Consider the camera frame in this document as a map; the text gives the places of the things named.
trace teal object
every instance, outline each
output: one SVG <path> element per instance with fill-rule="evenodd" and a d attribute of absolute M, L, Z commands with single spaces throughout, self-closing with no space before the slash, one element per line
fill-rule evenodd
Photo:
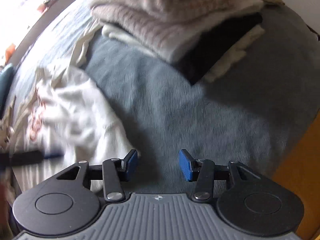
<path fill-rule="evenodd" d="M 9 94 L 10 86 L 15 74 L 15 68 L 12 64 L 8 64 L 0 72 L 0 117 L 3 117 L 5 102 Z"/>

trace folded clothes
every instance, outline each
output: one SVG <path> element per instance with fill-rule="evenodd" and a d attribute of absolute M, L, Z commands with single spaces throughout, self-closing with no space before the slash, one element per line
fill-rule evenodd
<path fill-rule="evenodd" d="M 164 61 L 178 62 L 202 33 L 260 11 L 261 0 L 93 0 L 92 15 L 119 24 Z"/>
<path fill-rule="evenodd" d="M 262 16 L 259 13 L 229 19 L 202 34 L 196 47 L 172 66 L 191 85 L 199 81 L 207 72 L 206 80 L 213 82 L 226 73 L 233 63 L 241 60 L 246 55 L 244 49 L 264 33 L 259 25 L 261 22 Z M 141 41 L 119 26 L 105 24 L 102 34 L 134 46 L 149 56 L 157 57 L 155 53 L 144 47 Z"/>

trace bed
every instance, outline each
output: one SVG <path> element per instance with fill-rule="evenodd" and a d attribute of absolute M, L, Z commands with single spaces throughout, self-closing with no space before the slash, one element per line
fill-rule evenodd
<path fill-rule="evenodd" d="M 76 0 L 38 37 L 21 62 L 7 104 L 13 113 L 34 80 L 36 66 L 70 55 L 91 20 L 90 0 Z M 178 150 L 226 165 L 239 160 L 271 177 L 320 108 L 320 44 L 303 20 L 285 6 L 262 10 L 266 33 L 221 79 L 190 86 L 159 59 L 97 32 L 82 69 L 97 83 L 141 152 L 126 192 L 190 192 Z M 37 170 L 29 168 L 33 176 Z M 21 174 L 15 172 L 21 190 Z M 217 184 L 216 193 L 222 189 Z"/>

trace white garment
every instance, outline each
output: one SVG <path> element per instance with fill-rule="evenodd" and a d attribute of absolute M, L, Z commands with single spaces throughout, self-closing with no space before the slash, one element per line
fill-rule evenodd
<path fill-rule="evenodd" d="M 34 87 L 19 107 L 10 153 L 41 149 L 65 154 L 62 159 L 14 168 L 22 191 L 80 160 L 101 164 L 113 157 L 122 159 L 134 148 L 102 92 L 77 68 L 85 62 L 89 41 L 100 27 L 97 21 L 88 25 L 70 60 L 36 69 Z M 92 182 L 93 191 L 101 187 L 101 181 Z"/>
<path fill-rule="evenodd" d="M 222 55 L 222 57 L 206 73 L 204 79 L 208 82 L 213 82 L 217 78 L 222 77 L 230 69 L 232 64 L 240 61 L 246 55 L 245 49 L 249 47 L 256 39 L 262 36 L 263 33 L 265 33 L 265 31 L 262 29 L 261 25 L 256 25 L 253 27 Z M 141 41 L 133 37 L 125 30 L 114 26 L 113 24 L 104 23 L 102 35 L 111 39 L 117 39 L 125 42 L 149 56 L 156 57 L 156 54 L 150 49 L 144 47 Z"/>

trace black folded garment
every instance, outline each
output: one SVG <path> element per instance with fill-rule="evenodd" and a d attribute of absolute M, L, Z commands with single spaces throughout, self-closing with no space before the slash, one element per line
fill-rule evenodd
<path fill-rule="evenodd" d="M 232 18 L 203 33 L 194 49 L 173 65 L 194 85 L 239 39 L 262 22 L 259 13 Z"/>

